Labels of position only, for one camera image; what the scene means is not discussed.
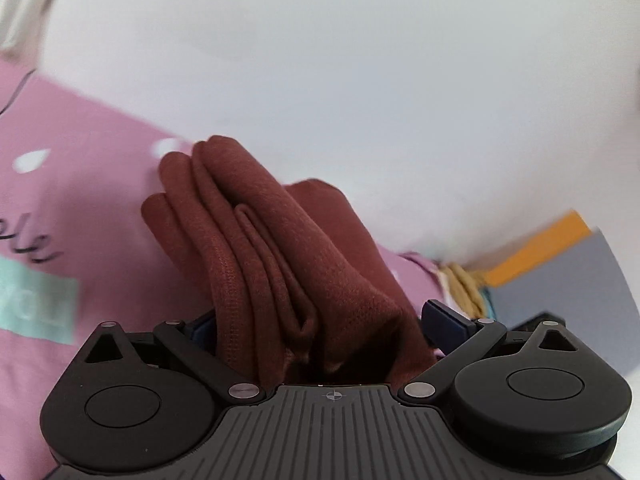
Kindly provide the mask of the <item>dark red knit sweater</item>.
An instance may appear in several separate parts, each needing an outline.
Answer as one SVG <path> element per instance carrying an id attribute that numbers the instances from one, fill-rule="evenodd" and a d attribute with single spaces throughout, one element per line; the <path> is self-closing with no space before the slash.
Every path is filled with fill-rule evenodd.
<path id="1" fill-rule="evenodd" d="M 340 190 L 283 185 L 231 138 L 167 154 L 142 217 L 256 384 L 389 384 L 433 366 L 416 311 Z"/>

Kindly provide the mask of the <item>grey and orange box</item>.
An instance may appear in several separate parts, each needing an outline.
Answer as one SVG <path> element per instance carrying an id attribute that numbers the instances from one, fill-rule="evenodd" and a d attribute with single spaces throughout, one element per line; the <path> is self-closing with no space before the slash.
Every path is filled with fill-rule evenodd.
<path id="1" fill-rule="evenodd" d="M 620 374 L 639 367 L 638 307 L 604 235 L 577 211 L 539 231 L 484 278 L 503 324 L 550 312 Z"/>

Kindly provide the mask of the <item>yellow folded cloth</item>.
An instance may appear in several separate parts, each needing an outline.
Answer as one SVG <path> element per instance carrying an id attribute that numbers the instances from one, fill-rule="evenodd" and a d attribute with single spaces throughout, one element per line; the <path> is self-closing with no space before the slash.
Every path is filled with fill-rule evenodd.
<path id="1" fill-rule="evenodd" d="M 480 271 L 468 271 L 457 263 L 439 267 L 447 281 L 447 290 L 458 307 L 469 318 L 490 318 L 487 284 Z"/>

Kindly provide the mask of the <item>pink floral bed sheet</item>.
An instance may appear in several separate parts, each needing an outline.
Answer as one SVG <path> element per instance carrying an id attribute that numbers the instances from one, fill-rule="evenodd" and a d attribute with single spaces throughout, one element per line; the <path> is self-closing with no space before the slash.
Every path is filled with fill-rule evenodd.
<path id="1" fill-rule="evenodd" d="M 53 460 L 41 405 L 99 322 L 146 332 L 208 310 L 145 226 L 163 155 L 188 144 L 1 66 L 1 474 Z"/>

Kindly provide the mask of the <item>cream floral satin curtain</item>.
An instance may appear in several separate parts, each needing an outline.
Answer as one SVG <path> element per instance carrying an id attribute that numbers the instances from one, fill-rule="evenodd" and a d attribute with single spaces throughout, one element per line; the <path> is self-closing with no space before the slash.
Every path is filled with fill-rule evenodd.
<path id="1" fill-rule="evenodd" d="M 53 0 L 1 0 L 1 56 L 35 67 Z"/>

